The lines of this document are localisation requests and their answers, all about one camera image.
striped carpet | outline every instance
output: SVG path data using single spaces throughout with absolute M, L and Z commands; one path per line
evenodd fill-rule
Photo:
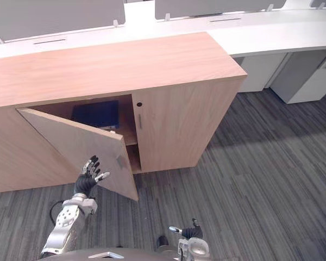
M 138 203 L 93 191 L 98 212 L 78 248 L 154 250 L 161 234 L 177 243 L 168 226 L 197 218 L 213 260 L 326 260 L 326 96 L 287 105 L 271 90 L 238 94 L 196 168 L 135 181 Z M 72 190 L 0 193 L 0 261 L 35 260 L 49 208 Z

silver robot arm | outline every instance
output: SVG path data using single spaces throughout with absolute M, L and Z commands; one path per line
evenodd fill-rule
M 90 158 L 83 166 L 82 172 L 75 182 L 74 195 L 70 200 L 63 202 L 63 209 L 55 222 L 40 258 L 62 254 L 75 249 L 77 235 L 84 227 L 85 219 L 97 211 L 97 203 L 88 198 L 91 189 L 110 173 L 100 173 L 99 162 L 96 156 Z
M 180 234 L 184 239 L 179 239 L 178 255 L 185 261 L 211 261 L 209 245 L 203 240 L 203 231 L 198 221 L 192 219 L 194 228 L 169 227 L 169 230 Z

closed cabinet door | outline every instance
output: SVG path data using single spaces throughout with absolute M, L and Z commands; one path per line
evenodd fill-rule
M 136 186 L 122 135 L 63 119 L 34 109 L 18 109 L 21 115 L 77 169 L 96 155 L 102 171 L 110 176 L 98 184 L 138 200 Z
M 133 93 L 142 172 L 195 166 L 244 79 L 207 80 Z

open cabinet door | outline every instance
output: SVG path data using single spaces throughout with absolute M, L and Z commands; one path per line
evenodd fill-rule
M 96 155 L 101 171 L 110 171 L 110 177 L 98 184 L 125 197 L 138 200 L 122 135 L 33 109 L 24 108 L 18 111 L 77 169 L 81 171 L 85 162 Z

wooden panel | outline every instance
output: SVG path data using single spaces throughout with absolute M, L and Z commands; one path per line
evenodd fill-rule
M 245 74 L 208 33 L 63 49 L 0 59 L 0 107 Z
M 0 192 L 75 182 L 70 165 L 14 109 L 0 109 Z
M 142 171 L 195 166 L 243 79 L 133 93 Z
M 123 135 L 124 142 L 126 143 L 126 145 L 137 144 L 131 95 L 120 95 L 120 96 L 112 96 L 112 97 L 82 100 L 82 101 L 38 105 L 38 106 L 33 106 L 31 108 L 34 110 L 42 111 L 44 113 L 52 114 L 54 116 L 58 116 L 70 120 L 72 117 L 72 110 L 77 105 L 90 104 L 96 102 L 105 102 L 105 101 L 114 101 L 114 100 L 118 101 L 118 114 L 119 114 L 118 121 L 120 127 L 118 129 L 114 129 L 113 131 L 115 131 L 117 134 Z
M 111 173 L 99 185 L 138 200 L 121 135 L 33 109 L 19 109 L 19 112 L 76 168 L 81 169 L 91 156 L 98 156 L 101 170 Z

